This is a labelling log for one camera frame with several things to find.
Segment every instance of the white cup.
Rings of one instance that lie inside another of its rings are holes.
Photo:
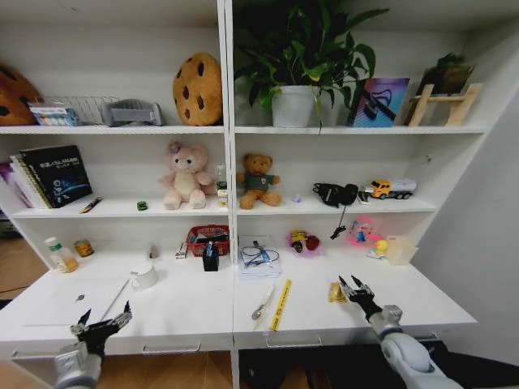
[[[159,273],[151,263],[142,263],[135,267],[130,274],[134,276],[131,286],[135,289],[147,289],[157,283]]]

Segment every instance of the pink teddy bear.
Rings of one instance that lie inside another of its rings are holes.
[[[205,207],[205,195],[215,193],[211,176],[202,171],[207,161],[208,153],[203,146],[182,147],[180,142],[168,145],[165,163],[172,173],[160,180],[171,188],[164,197],[166,208],[178,209],[182,202],[196,209]]]

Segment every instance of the stuffed animal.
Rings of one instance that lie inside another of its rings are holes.
[[[187,125],[218,122],[223,113],[218,61],[207,53],[188,58],[173,80],[173,97],[178,116]]]
[[[36,123],[28,103],[43,101],[37,90],[12,67],[0,63],[0,126]]]
[[[272,167],[272,157],[263,154],[246,154],[243,157],[245,173],[238,173],[238,184],[245,186],[245,194],[240,199],[240,208],[252,209],[257,199],[273,207],[281,204],[281,196],[271,190],[269,185],[279,184],[279,176],[267,175]]]
[[[211,176],[202,171],[207,161],[208,153],[203,146],[183,147],[180,142],[168,145],[165,163],[171,174],[160,180],[171,188],[164,197],[166,208],[178,209],[182,202],[192,208],[205,207],[205,195],[216,193]]]

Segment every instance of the brown cookie cushion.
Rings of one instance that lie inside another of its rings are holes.
[[[0,126],[36,123],[28,103],[41,101],[37,90],[18,71],[0,63]]]
[[[190,126],[209,126],[220,120],[220,64],[210,54],[196,53],[180,67],[173,80],[178,116]]]

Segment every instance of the drawer handle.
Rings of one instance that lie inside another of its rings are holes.
[[[25,359],[37,359],[37,358],[55,358],[57,354],[48,353],[21,353],[18,350],[13,351],[11,354],[12,361],[23,361]]]
[[[200,350],[200,342],[193,348],[184,348],[184,349],[174,349],[174,350],[152,350],[148,346],[143,347],[142,354],[152,354],[152,355],[161,355],[161,354],[186,354],[186,353],[196,353]]]
[[[320,347],[323,345],[323,341],[320,336],[317,336],[318,343],[309,343],[309,344],[269,344],[268,339],[265,339],[265,344],[267,348],[301,348],[301,347]]]

